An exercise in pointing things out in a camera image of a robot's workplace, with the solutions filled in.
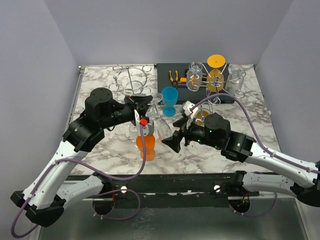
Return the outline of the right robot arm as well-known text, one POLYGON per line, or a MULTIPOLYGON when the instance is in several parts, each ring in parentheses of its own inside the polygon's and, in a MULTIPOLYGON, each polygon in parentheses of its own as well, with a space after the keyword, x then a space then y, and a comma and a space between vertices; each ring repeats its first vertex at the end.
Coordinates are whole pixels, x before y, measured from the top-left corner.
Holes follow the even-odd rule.
POLYGON ((242 172, 230 183, 230 191, 241 196, 245 192, 273 192, 289 195, 312 206, 320 205, 320 164, 297 159, 261 145, 246 134, 232 131, 230 122, 217 113, 205 117, 203 125, 182 117, 173 124, 179 129, 162 140, 174 152, 197 142, 220 151, 226 159, 252 164, 272 171, 271 174, 242 172))

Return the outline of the yellow plastic goblet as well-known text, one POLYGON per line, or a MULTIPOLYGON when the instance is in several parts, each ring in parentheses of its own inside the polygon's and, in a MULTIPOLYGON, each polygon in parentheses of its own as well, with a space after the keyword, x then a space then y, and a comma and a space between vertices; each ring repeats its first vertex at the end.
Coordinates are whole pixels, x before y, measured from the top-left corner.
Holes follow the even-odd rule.
POLYGON ((207 64, 212 70, 207 76, 206 88, 212 93, 218 93, 224 86, 222 70, 225 67, 226 59, 220 54, 214 54, 207 59, 207 64))

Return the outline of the clear glass with reflection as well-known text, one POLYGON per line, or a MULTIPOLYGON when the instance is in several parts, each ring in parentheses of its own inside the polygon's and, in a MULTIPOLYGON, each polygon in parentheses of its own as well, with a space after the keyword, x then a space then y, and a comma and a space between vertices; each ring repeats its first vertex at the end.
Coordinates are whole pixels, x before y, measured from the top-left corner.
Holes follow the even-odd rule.
POLYGON ((229 75, 225 85, 225 89, 231 95, 238 99, 245 97, 245 93, 242 91, 242 86, 245 80, 246 70, 240 65, 231 65, 229 67, 229 75))

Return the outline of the ribbed clear wine glass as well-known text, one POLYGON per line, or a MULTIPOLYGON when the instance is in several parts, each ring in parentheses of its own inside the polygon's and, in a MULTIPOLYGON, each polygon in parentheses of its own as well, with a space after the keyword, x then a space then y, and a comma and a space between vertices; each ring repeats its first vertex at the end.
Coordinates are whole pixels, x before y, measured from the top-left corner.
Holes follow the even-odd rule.
POLYGON ((196 92, 202 85, 203 66, 199 62, 192 62, 186 73, 186 86, 190 91, 196 92))

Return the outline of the clear stemmed glass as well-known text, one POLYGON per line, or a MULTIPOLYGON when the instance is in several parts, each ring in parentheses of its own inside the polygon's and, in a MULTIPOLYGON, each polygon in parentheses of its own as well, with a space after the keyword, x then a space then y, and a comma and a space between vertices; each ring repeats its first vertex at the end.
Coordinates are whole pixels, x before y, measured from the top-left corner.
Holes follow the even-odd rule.
POLYGON ((172 136, 172 130, 168 123, 161 117, 160 111, 158 109, 158 103, 163 99, 161 93, 156 93, 152 95, 152 100, 148 104, 150 108, 147 111, 147 116, 154 122, 154 130, 158 136, 159 143, 162 143, 163 139, 169 138, 172 136))

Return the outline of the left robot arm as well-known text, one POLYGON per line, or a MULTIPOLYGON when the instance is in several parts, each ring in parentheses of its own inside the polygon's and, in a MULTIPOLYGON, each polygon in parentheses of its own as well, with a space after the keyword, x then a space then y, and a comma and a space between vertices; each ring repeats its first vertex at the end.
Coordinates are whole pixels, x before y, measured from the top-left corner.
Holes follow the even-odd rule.
POLYGON ((142 132, 150 123, 146 113, 153 100, 147 96, 125 96, 125 103, 113 98, 113 93, 104 87, 91 91, 84 101, 84 111, 72 121, 62 136, 54 156, 41 174, 25 190, 15 191, 10 199, 25 212, 34 224, 48 227, 55 223, 70 205, 87 197, 107 197, 111 185, 102 180, 120 180, 91 167, 94 174, 71 187, 62 187, 71 171, 80 164, 89 167, 82 160, 105 137, 104 130, 112 131, 115 126, 133 122, 142 132))

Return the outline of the scroll arm chrome glass rack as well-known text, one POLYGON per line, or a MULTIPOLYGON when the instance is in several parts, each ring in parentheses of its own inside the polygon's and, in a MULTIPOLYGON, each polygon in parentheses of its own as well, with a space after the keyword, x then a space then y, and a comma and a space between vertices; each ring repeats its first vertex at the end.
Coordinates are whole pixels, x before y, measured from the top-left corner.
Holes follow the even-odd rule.
MULTIPOLYGON (((234 96, 236 99, 243 99, 246 94, 242 91, 245 80, 246 70, 240 65, 232 65, 225 61, 220 61, 218 66, 213 66, 211 71, 206 72, 206 76, 202 80, 205 87, 206 96, 215 94, 227 94, 234 96)), ((215 96, 208 99, 198 106, 195 115, 195 123, 204 126, 205 117, 213 113, 213 107, 223 103, 233 103, 234 100, 223 99, 222 96, 215 96)))

